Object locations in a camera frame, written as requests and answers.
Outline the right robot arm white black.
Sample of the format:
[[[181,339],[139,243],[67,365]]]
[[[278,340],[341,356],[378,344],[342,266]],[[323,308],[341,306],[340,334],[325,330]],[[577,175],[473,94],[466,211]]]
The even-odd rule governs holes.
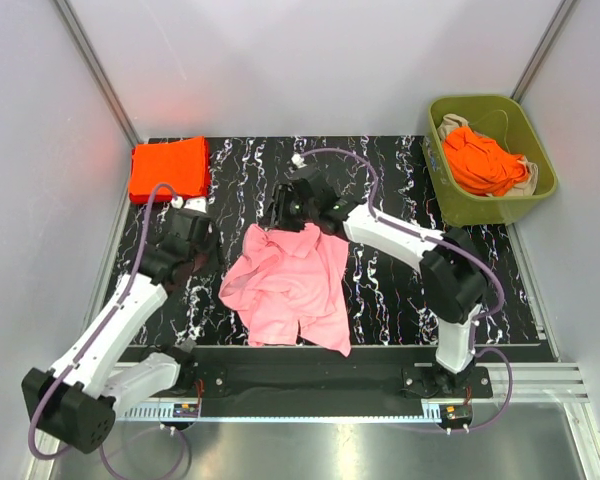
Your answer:
[[[266,229],[290,232],[300,232],[308,224],[326,235],[387,254],[419,274],[426,306],[438,319],[435,387],[450,397],[466,389],[467,367],[475,355],[471,326],[487,288],[479,266],[458,252],[477,255],[468,234],[457,228],[430,230],[372,213],[362,199],[337,193],[312,166],[275,185],[259,221]]]

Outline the pink t shirt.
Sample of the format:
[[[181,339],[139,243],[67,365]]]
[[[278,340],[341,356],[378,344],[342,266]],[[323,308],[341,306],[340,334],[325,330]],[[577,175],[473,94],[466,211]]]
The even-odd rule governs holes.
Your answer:
[[[248,344],[294,345],[298,339],[351,353],[343,277],[348,242],[307,224],[299,232],[246,230],[219,299],[248,331]]]

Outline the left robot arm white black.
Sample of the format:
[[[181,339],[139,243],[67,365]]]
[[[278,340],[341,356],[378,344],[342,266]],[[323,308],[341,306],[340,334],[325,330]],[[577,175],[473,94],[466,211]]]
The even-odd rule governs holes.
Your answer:
[[[218,267],[220,234],[202,198],[173,211],[164,235],[144,242],[125,275],[88,329],[52,366],[31,369],[21,388],[30,419],[31,453],[42,431],[89,454],[107,438],[116,419],[160,392],[188,394],[197,384],[193,344],[156,347],[136,365],[113,369],[139,329],[193,275]]]

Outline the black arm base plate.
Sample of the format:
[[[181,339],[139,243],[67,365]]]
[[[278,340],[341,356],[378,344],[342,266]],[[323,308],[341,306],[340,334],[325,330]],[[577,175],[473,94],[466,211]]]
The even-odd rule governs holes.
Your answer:
[[[314,346],[195,346],[193,363],[180,386],[156,392],[160,397],[226,398],[267,388],[282,391],[351,391],[369,388],[416,399],[490,399],[486,368],[471,361],[451,374],[422,346],[355,346],[349,356]]]

